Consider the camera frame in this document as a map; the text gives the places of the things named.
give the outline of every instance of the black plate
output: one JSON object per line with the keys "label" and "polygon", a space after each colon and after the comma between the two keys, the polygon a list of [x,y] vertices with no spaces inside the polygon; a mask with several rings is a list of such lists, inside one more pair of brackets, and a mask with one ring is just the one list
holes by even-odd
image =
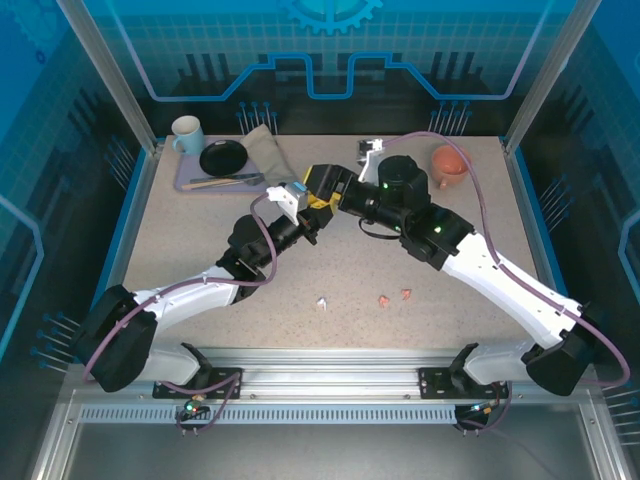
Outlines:
{"label": "black plate", "polygon": [[238,173],[247,163],[247,149],[234,140],[217,140],[200,154],[200,168],[212,177]]}

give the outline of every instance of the purple tray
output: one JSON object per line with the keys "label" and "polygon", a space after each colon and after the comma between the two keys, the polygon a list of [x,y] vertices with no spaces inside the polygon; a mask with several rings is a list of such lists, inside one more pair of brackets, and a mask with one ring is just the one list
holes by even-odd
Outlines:
{"label": "purple tray", "polygon": [[[218,138],[207,138],[206,144],[210,145]],[[242,170],[237,172],[241,173],[259,173],[258,167],[251,161],[251,159],[247,160],[246,165]],[[259,183],[258,185],[247,185],[246,183],[236,183],[235,185],[227,185],[222,187],[211,187],[211,188],[199,188],[196,190],[183,190],[182,185],[188,184],[191,180],[195,180],[196,178],[206,178],[209,175],[204,173],[200,168],[200,155],[181,155],[180,156],[180,165],[178,166],[178,171],[176,173],[176,181],[173,184],[175,189],[179,192],[186,194],[212,194],[212,193],[261,193],[264,192],[269,186],[267,182]]]}

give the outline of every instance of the black bracket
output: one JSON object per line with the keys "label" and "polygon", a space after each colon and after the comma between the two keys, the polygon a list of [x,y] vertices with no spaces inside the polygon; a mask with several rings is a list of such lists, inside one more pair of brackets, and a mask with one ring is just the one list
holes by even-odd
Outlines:
{"label": "black bracket", "polygon": [[[238,400],[240,398],[240,387],[242,385],[242,369],[241,368],[212,368],[209,372],[209,378],[206,382],[206,385],[213,385],[215,383],[220,383],[226,378],[229,378],[231,375],[236,373],[240,374],[240,378],[236,382],[236,386],[233,389],[233,393],[231,400]],[[212,392],[207,393],[207,400],[223,400],[227,395],[229,388],[231,388],[233,382],[229,382],[224,387],[219,388],[218,390],[214,390]],[[192,389],[190,385],[185,385],[185,388]],[[157,399],[169,399],[169,400],[179,400],[179,399],[189,399],[193,395],[176,392],[175,390],[171,390],[169,387],[165,387],[161,383],[155,383],[153,386],[153,392],[151,394],[153,398]]]}
{"label": "black bracket", "polygon": [[493,385],[471,382],[465,382],[461,388],[452,381],[451,371],[447,367],[419,368],[418,385],[422,400],[495,400],[498,395],[500,399],[509,395],[506,385],[500,385],[497,392]]}

